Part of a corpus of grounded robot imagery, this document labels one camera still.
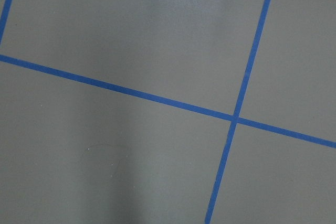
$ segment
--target blue grid line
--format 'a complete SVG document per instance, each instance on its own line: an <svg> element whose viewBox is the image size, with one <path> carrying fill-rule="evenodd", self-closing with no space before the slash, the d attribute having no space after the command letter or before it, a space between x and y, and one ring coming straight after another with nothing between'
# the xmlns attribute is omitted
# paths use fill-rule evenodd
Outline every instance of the blue grid line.
<svg viewBox="0 0 336 224"><path fill-rule="evenodd" d="M99 87L99 88L108 89L108 90L111 90L111 91L116 91L116 92L119 92L119 93L132 95L134 97L143 98L145 100L150 100L150 101L154 101L154 102L157 102L157 103L166 104L166 105L176 107L176 108L180 108L180 109L183 109L183 110L189 110L189 111L192 111L192 112L195 112L195 113L198 113L198 114L208 115L208 116L211 116L213 118L219 118L219 119L223 119L223 120L230 121L230 122L232 122L234 120L234 117L232 115L225 114L223 112L210 110L210 109L207 109L207 108L203 108L203 107L200 107L200 106L195 106L195 105L192 105L192 104L168 99L168 98L165 98L165 97L160 97L158 95L145 93L145 92L142 92L142 91L118 86L118 85L107 83L107 82L104 82L104 81L91 79L91 78L88 78L88 77L80 76L78 74L65 72L65 71L62 71L62 70L55 69L55 68L50 68L50 67L42 66L42 65L39 65L39 64L35 64L35 63L29 62L29 61L20 60L20 59L16 59L16 58L9 57L9 56L4 56L4 55L0 55L0 61L2 61L4 63L11 64L11 65L16 65L16 66L19 66L19 67L35 70L35 71L38 71L38 72L47 73L47 74L50 74L50 75L53 75L53 76L62 77L62 78L68 79L68 80L82 82L82 83L92 85L92 86L96 86L96 87ZM305 135L305 134L295 132L295 131L282 129L282 128L275 127L275 126L268 125L268 124L264 124L264 123L259 123L259 122L252 121L252 120L249 120L249 119L238 118L237 123L242 124L242 125L246 125L246 126L250 126L250 127L253 127L253 128L277 133L277 134L280 134L280 135L289 136L289 137L297 138L297 139L300 139L300 140L305 140L305 141L308 141L308 142L311 142L311 143L336 148L336 142L332 142L332 141L329 141L329 140L324 140L322 138L318 138L318 137L314 137L314 136L310 136L310 135Z"/></svg>
<svg viewBox="0 0 336 224"><path fill-rule="evenodd" d="M264 28L264 24L265 24L267 11L268 11L268 7L270 5L270 2L271 2L271 0L264 0L264 4L262 5L257 30L256 30L256 33L255 33L255 36L254 36L254 39L253 39L253 44L252 44L250 55L249 55L249 58L248 58L248 61L247 61L245 74L244 74L244 77L243 77L242 85L240 86L240 91L239 91L239 95L238 95L238 98L237 98L237 103L236 103L235 110L234 110L234 113L233 113L234 118L231 121L230 128L229 128L229 131L227 133L226 143L225 143L223 153L222 153L222 156L221 156L221 159L220 159L216 179L215 179L215 182L214 182L214 187L213 187L213 190L212 190L212 193L211 193L211 197L210 197L209 204L208 204L208 209L207 209L207 212L206 212L206 215L205 215L204 222L206 224L210 223L211 217L212 217L212 214L213 214L213 211L214 211L214 208L215 208L216 199L217 199L217 196L218 196L218 191L219 191L219 188L221 186L220 184L221 184L223 174L224 174L224 171L225 171L226 162L227 162L227 159L228 159L228 156L229 156L229 152L230 152L230 148L231 148L231 145L232 145L233 137L235 135L237 121L238 121L238 118L239 118L241 107L243 106L243 101L244 101L246 89L247 89L247 86L248 86L248 81L249 81L250 76L251 76L253 63L254 63L254 60L256 58L259 42L260 42L260 39L261 39L261 33L263 32L262 30Z"/></svg>
<svg viewBox="0 0 336 224"><path fill-rule="evenodd" d="M11 9L12 0L5 0L4 8L2 9L1 17L0 17L0 44L2 41L2 37L4 35L6 22L9 14L9 10Z"/></svg>

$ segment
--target concrete floor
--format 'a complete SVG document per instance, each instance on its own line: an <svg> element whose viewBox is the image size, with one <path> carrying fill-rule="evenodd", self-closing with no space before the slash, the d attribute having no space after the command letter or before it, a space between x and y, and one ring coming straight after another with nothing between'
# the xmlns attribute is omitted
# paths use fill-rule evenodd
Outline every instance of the concrete floor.
<svg viewBox="0 0 336 224"><path fill-rule="evenodd" d="M271 0L235 114L263 3L13 0L0 222L209 223L237 124L211 223L334 223L336 2Z"/></svg>

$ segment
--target blue tape strip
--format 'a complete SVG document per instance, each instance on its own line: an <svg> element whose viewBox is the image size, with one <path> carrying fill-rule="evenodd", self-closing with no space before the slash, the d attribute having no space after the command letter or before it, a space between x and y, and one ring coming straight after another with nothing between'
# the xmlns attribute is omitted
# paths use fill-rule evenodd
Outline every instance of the blue tape strip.
<svg viewBox="0 0 336 224"><path fill-rule="evenodd" d="M134 97L139 97L139 98L143 98L143 99L146 99L146 100L166 104L166 105L177 107L177 108L180 108L180 109L183 109L183 110L189 110L189 111L193 111L193 112L196 112L196 113L199 113L199 114L209 115L209 116L212 116L214 118L219 118L219 119L228 120L228 121L231 121L232 118L233 118L232 115L225 114L225 113L222 113L222 112L206 109L206 108L203 108L203 107L191 105L191 104L184 103L184 102L175 101L175 100L172 100L172 99L168 99L168 98L165 98L165 97L160 97L158 95L149 94L149 93L145 93L145 92L134 90L134 89L125 88L125 87L122 87L122 86L107 83L107 82L104 82L104 81L91 79L91 78L88 78L88 77L80 76L80 75L74 74L74 73L65 72L65 71L62 71L62 70L55 69L55 68L45 67L45 66L42 66L42 65L39 65L39 64L31 63L29 61L19 60L19 59L15 59L15 58L4 56L4 55L0 55L0 61L10 63L10 64L13 64L13 65L17 65L17 66L20 66L20 67L24 67L24 68L29 68L29 69L36 70L36 71L39 71L39 72L52 74L54 76L63 77L65 79L86 83L86 84L96 86L96 87L100 87L100 88L103 88L103 89L108 89L108 90L116 91L116 92L119 92L119 93L132 95Z"/></svg>
<svg viewBox="0 0 336 224"><path fill-rule="evenodd" d="M211 193L208 209L207 209L207 212L206 212L206 215L205 215L204 222L206 224L210 223L211 217L212 217L212 214L213 214L213 211L214 211L214 208L215 208L219 187L221 186L220 184L221 184L221 181L222 181L222 178L223 178L223 174L224 174L224 171L225 171L225 167L226 167L227 159L228 159L228 156L229 156L231 144L232 144L233 137L234 137L234 134L235 134L235 130L236 130L236 126L237 126L237 120L239 118L239 114L240 114L241 108L243 106L243 101L244 101L246 89L247 89L247 86L248 86L248 81L249 81L249 78L251 76L251 71L252 71L254 60L256 58L256 54L257 54L257 50L258 50L258 46L259 46L259 42L260 42L260 38L261 38L261 33L263 32L262 30L264 28L266 15L267 15L267 11L268 11L270 1L271 0L264 0L264 4L262 5L257 30L256 30L256 33L255 33L255 36L254 36L252 48L251 48L250 55L249 55L247 65L246 65L246 69L245 69L245 74L244 74L244 77L243 77L242 85L240 86L240 91L239 91L239 95L238 95L238 98L237 98L237 103L236 103L235 110L234 110L234 113L233 113L234 119L231 121L228 136L227 136L227 139L226 139L226 144L224 146L222 157L220 159L220 163L219 163L219 167L218 167L213 191Z"/></svg>
<svg viewBox="0 0 336 224"><path fill-rule="evenodd" d="M9 14L9 10L12 5L12 0L5 0L4 8L2 9L1 17L0 17L0 44L2 41L2 37L4 35L6 22Z"/></svg>
<svg viewBox="0 0 336 224"><path fill-rule="evenodd" d="M253 128L261 129L261 130L274 132L274 133L277 133L277 134L280 134L280 135L290 136L290 137L294 137L294 138L297 138L297 139L305 140L307 142L320 144L320 145L324 145L324 146L331 147L331 148L336 148L336 143L335 142L332 142L332 141L329 141L329 140L324 140L324 139L314 137L314 136L305 135L305 134L295 132L295 131L282 129L282 128L275 127L275 126L272 126L272 125L268 125L268 124L265 124L265 123L259 123L259 122L255 122L255 121L245 119L245 118L239 118L238 123L246 125L246 126L251 126Z"/></svg>

